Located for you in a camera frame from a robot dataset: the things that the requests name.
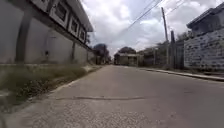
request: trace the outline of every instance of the vegetation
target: vegetation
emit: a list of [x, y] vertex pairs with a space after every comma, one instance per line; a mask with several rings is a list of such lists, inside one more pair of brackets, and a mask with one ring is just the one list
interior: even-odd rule
[[107, 63], [110, 60], [109, 50], [106, 44], [97, 44], [93, 47], [95, 54], [98, 56], [96, 59], [97, 64]]
[[136, 54], [136, 51], [131, 47], [123, 47], [118, 51], [118, 53]]
[[188, 40], [190, 37], [192, 37], [191, 31], [183, 32], [183, 33], [177, 35], [176, 41], [178, 42], [178, 41]]
[[0, 89], [10, 93], [9, 101], [18, 104], [30, 97], [48, 92], [60, 83], [82, 77], [86, 71], [66, 66], [10, 66], [2, 69]]

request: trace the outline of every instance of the building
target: building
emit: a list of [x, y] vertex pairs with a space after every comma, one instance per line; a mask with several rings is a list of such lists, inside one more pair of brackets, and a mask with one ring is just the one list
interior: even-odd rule
[[184, 66], [224, 71], [224, 3], [209, 9], [187, 26], [193, 36], [184, 41]]
[[138, 66], [138, 54], [117, 53], [114, 55], [115, 65]]
[[195, 18], [187, 27], [193, 35], [201, 35], [224, 27], [224, 3], [216, 8], [210, 8], [199, 17]]
[[86, 63], [93, 27], [79, 0], [1, 0], [0, 63]]

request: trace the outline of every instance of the road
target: road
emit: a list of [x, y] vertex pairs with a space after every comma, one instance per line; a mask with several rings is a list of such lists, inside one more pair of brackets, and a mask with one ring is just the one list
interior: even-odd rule
[[107, 66], [7, 120], [9, 128], [223, 128], [224, 84]]

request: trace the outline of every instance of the sky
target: sky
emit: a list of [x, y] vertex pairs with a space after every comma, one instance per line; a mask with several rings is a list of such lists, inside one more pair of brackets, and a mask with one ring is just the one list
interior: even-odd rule
[[105, 43], [110, 55], [113, 56], [124, 46], [139, 51], [165, 41], [161, 7], [165, 10], [168, 32], [173, 30], [175, 35], [178, 35], [188, 31], [186, 24], [224, 0], [162, 0], [126, 31], [124, 30], [159, 0], [81, 0], [81, 2], [94, 28], [94, 32], [90, 34], [91, 45]]

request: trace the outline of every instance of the grass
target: grass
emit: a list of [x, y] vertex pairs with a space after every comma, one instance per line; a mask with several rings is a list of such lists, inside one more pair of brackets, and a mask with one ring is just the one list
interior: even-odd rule
[[30, 97], [46, 93], [60, 83], [70, 82], [87, 74], [80, 66], [5, 66], [0, 90], [7, 90], [11, 104], [20, 104]]

